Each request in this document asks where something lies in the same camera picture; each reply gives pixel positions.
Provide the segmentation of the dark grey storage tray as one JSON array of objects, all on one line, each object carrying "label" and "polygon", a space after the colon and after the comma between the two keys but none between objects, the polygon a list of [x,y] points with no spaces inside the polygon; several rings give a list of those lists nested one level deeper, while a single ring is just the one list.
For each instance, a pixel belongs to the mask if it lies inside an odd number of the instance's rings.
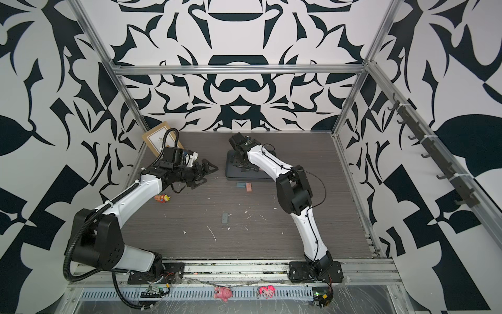
[{"label": "dark grey storage tray", "polygon": [[265,171],[260,168],[249,165],[243,166],[235,158],[235,151],[229,150],[226,157],[226,168],[225,176],[229,181],[239,181],[239,182],[272,182],[273,179],[270,178]]}]

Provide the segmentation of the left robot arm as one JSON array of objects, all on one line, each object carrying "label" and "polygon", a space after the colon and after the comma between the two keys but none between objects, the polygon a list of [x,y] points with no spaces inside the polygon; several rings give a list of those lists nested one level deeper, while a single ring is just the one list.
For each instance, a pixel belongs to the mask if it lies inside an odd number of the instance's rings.
[{"label": "left robot arm", "polygon": [[150,166],[144,167],[132,186],[111,201],[90,210],[82,209],[74,217],[65,251],[64,277],[80,281],[98,272],[141,272],[158,275],[162,257],[158,253],[124,243],[122,228],[149,200],[175,183],[195,189],[206,183],[206,176],[218,167],[197,153],[166,147]]}]

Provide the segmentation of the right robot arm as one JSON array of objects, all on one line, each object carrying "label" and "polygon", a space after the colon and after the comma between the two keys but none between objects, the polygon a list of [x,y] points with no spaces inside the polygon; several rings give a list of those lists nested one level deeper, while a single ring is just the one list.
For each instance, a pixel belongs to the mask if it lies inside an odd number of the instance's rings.
[{"label": "right robot arm", "polygon": [[232,135],[229,142],[242,165],[256,166],[275,181],[278,203],[293,218],[303,244],[306,270],[302,277],[320,281],[332,268],[333,259],[315,222],[308,171],[283,162],[268,149],[268,144],[241,133]]}]

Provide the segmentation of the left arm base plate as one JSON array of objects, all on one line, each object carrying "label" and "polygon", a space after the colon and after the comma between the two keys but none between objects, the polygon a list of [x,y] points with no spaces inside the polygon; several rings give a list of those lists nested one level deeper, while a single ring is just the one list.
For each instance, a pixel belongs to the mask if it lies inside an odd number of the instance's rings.
[{"label": "left arm base plate", "polygon": [[154,264],[147,272],[133,271],[128,278],[129,285],[161,285],[172,284],[184,277],[183,262]]}]

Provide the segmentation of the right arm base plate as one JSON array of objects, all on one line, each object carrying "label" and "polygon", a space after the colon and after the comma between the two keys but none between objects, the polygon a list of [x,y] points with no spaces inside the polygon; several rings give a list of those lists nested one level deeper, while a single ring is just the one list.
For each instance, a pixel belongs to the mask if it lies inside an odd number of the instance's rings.
[{"label": "right arm base plate", "polygon": [[290,262],[288,278],[293,283],[315,281],[342,283],[345,276],[341,263],[328,260],[327,264],[318,262],[315,265],[307,262]]}]

